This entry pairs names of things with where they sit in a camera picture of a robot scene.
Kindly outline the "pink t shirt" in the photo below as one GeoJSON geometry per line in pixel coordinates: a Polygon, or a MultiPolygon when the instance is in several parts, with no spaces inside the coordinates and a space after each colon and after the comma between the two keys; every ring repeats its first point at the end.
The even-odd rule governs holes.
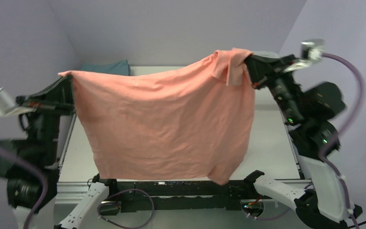
{"type": "Polygon", "coordinates": [[[254,120],[246,49],[217,50],[177,70],[139,76],[66,71],[77,117],[103,178],[207,177],[226,184],[254,120]]]}

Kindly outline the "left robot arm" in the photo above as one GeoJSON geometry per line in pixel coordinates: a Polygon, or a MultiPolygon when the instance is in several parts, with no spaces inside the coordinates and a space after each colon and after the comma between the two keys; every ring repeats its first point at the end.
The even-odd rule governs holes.
{"type": "Polygon", "coordinates": [[[8,203],[21,229],[80,229],[90,210],[118,194],[115,180],[95,175],[76,208],[54,223],[60,118],[74,113],[69,74],[38,93],[15,99],[0,88],[0,117],[16,116],[27,134],[25,139],[0,140],[0,178],[7,180],[8,203]]]}

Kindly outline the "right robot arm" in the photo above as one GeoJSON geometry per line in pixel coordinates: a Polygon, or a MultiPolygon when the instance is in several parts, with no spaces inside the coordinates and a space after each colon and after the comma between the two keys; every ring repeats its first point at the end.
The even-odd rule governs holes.
{"type": "Polygon", "coordinates": [[[249,198],[264,195],[294,210],[312,229],[346,229],[347,219],[356,219],[362,208],[355,205],[345,187],[340,171],[328,156],[340,149],[339,133],[330,119],[346,108],[334,83],[321,82],[303,92],[294,81],[290,66],[293,55],[282,58],[248,56],[244,63],[252,87],[267,88],[276,101],[301,161],[309,172],[312,189],[300,189],[269,178],[256,170],[244,179],[244,193],[249,198]]]}

